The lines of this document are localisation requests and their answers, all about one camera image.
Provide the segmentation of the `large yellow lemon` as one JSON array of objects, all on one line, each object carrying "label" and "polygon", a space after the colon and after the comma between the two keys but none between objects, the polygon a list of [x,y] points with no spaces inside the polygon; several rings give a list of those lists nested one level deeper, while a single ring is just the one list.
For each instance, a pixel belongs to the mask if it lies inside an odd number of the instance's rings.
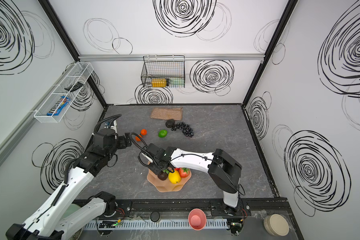
[{"label": "large yellow lemon", "polygon": [[168,179],[172,184],[178,184],[181,181],[180,173],[177,170],[168,173]]}]

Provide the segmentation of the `pink wavy fruit bowl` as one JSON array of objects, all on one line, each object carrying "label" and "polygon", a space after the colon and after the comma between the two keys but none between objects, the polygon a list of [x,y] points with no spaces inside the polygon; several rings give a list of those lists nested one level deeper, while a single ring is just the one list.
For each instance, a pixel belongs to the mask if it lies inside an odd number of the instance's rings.
[{"label": "pink wavy fruit bowl", "polygon": [[149,170],[149,173],[147,175],[147,180],[161,193],[177,192],[183,188],[183,186],[191,178],[191,176],[192,173],[190,170],[190,175],[188,177],[182,178],[178,184],[172,184],[168,178],[165,181],[159,180],[157,175],[155,175],[151,170]]}]

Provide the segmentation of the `dark fake avocado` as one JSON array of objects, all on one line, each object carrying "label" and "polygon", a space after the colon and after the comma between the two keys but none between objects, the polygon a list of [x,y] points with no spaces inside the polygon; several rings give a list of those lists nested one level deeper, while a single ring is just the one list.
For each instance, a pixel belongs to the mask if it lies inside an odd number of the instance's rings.
[{"label": "dark fake avocado", "polygon": [[167,120],[165,125],[167,128],[171,129],[175,126],[176,121],[174,119]]}]

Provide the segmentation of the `dark mangosteen green top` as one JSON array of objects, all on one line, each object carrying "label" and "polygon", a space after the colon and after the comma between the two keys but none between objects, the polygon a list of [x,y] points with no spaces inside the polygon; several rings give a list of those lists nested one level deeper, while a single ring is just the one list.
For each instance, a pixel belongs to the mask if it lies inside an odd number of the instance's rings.
[{"label": "dark mangosteen green top", "polygon": [[169,171],[161,171],[157,175],[158,179],[161,180],[161,181],[165,181],[168,178],[168,176],[169,176]]}]

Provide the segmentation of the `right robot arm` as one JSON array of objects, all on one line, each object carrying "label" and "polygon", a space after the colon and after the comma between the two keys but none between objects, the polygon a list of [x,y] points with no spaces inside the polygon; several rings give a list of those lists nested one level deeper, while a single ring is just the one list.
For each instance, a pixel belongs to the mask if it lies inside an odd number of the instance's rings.
[{"label": "right robot arm", "polygon": [[213,153],[187,152],[175,147],[162,149],[149,144],[141,150],[138,159],[156,175],[164,170],[187,168],[207,173],[223,191],[223,202],[227,208],[236,210],[239,206],[242,165],[227,152],[216,149]]}]

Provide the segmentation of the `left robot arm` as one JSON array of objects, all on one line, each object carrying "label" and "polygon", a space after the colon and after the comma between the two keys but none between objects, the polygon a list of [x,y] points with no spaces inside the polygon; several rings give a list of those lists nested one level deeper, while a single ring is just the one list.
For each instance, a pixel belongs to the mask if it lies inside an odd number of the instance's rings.
[{"label": "left robot arm", "polygon": [[131,134],[119,136],[113,129],[94,133],[94,142],[78,158],[66,165],[62,183],[22,224],[13,224],[6,232],[8,240],[67,240],[91,220],[112,217],[118,210],[116,198],[100,192],[68,217],[64,213],[84,187],[108,165],[116,151],[132,145]]}]

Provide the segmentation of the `green fake lime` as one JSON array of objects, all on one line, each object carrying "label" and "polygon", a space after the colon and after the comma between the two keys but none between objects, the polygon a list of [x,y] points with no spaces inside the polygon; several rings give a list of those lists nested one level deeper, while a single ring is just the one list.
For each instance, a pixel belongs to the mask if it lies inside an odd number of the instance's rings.
[{"label": "green fake lime", "polygon": [[158,137],[159,137],[159,138],[165,138],[165,137],[167,136],[167,134],[168,134],[168,131],[167,131],[167,130],[160,130],[160,131],[158,132]]}]

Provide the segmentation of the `red green apple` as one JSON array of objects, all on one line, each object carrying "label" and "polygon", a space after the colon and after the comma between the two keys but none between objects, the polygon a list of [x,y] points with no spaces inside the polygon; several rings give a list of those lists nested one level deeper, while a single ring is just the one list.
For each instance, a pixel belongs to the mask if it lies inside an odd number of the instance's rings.
[{"label": "red green apple", "polygon": [[188,168],[180,168],[179,169],[179,174],[181,178],[186,178],[190,175],[190,169]]}]

